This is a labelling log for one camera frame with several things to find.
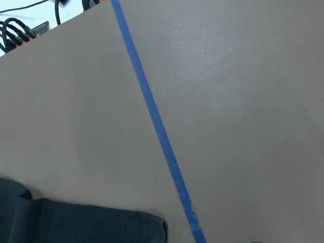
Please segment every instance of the blue painter's tape line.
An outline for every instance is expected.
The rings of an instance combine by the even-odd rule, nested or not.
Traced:
[[[199,226],[199,221],[196,213],[192,209],[191,205],[191,199],[188,193],[188,190],[186,188],[185,182],[183,180],[183,177],[181,175],[180,168],[178,166],[178,162],[176,160],[176,157],[173,153],[172,146],[170,144],[167,132],[164,128],[161,116],[159,114],[159,111],[157,109],[151,88],[148,84],[148,81],[146,79],[144,69],[142,67],[140,58],[137,54],[131,33],[128,29],[126,19],[123,14],[122,7],[120,6],[119,0],[111,0],[112,7],[114,9],[117,22],[120,27],[121,34],[123,36],[128,54],[131,58],[131,62],[133,64],[133,68],[136,73],[136,77],[138,80],[138,83],[141,87],[148,111],[151,115],[158,139],[160,141],[163,153],[166,157],[172,178],[174,180],[174,183],[176,185],[180,201],[182,203],[182,207],[184,209],[184,212],[186,214],[188,223],[190,225],[190,229],[192,231],[193,237],[196,241],[196,243],[207,243],[204,233],[201,230]]]

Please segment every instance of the dark fabric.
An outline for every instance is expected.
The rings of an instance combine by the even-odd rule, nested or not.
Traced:
[[[167,231],[151,214],[33,200],[22,185],[0,179],[0,243],[166,243]]]

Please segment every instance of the wire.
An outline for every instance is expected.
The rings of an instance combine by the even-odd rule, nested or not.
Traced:
[[[86,11],[90,8],[90,0],[82,0],[83,11]]]
[[[9,11],[15,11],[15,10],[20,10],[20,9],[27,9],[27,8],[33,7],[35,5],[45,3],[47,1],[48,0],[43,0],[43,1],[40,1],[38,3],[32,4],[32,5],[28,5],[28,6],[25,6],[25,7],[21,7],[21,8],[2,10],[2,11],[0,11],[0,14],[5,13],[5,12],[9,12]]]
[[[23,42],[23,40],[21,38],[19,38],[18,36],[15,36],[14,34],[10,33],[9,31],[7,31],[7,36],[9,37],[10,40],[12,40],[12,42],[18,46],[20,46]]]
[[[6,53],[7,52],[7,49],[0,43],[0,49]]]
[[[54,9],[55,9],[55,18],[56,18],[57,25],[60,25],[61,20],[60,20],[60,14],[59,14],[59,0],[55,0]]]
[[[23,41],[27,42],[29,41],[29,37],[22,32],[20,29],[18,29],[16,26],[12,25],[12,24],[8,24],[8,28],[13,30]]]
[[[35,38],[36,34],[27,26],[25,25],[22,21],[20,21],[19,19],[16,18],[9,18],[6,19],[2,25],[2,39],[4,41],[5,44],[5,48],[6,48],[6,53],[11,51],[12,49],[14,49],[16,47],[16,44],[10,40],[7,39],[7,35],[9,37],[12,37],[15,41],[20,42],[19,39],[16,38],[16,36],[14,36],[12,33],[10,33],[9,31],[7,31],[7,27],[9,25],[10,22],[16,22],[20,27],[23,28],[23,30],[25,30],[26,34],[29,35],[31,38]]]

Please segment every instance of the gray floor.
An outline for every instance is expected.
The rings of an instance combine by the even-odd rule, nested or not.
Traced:
[[[324,2],[121,5],[207,241],[323,242]],[[0,61],[0,176],[194,242],[109,1]]]

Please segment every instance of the white surface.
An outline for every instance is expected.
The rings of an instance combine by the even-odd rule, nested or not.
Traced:
[[[110,1],[0,59],[0,178],[153,213],[170,243],[194,242]]]
[[[1,1],[0,11],[6,9],[20,8],[27,5],[31,5],[39,2],[40,0],[16,0],[16,1]],[[28,25],[31,28],[34,28],[45,21],[49,21],[50,27],[54,28],[57,26],[55,11],[54,11],[54,1],[49,0],[45,3],[33,6],[28,9],[10,11],[0,14],[0,20],[5,21],[8,18],[14,17],[24,24]],[[81,0],[68,0],[66,5],[59,4],[59,13],[61,23],[66,22],[67,20],[79,15],[83,12]]]

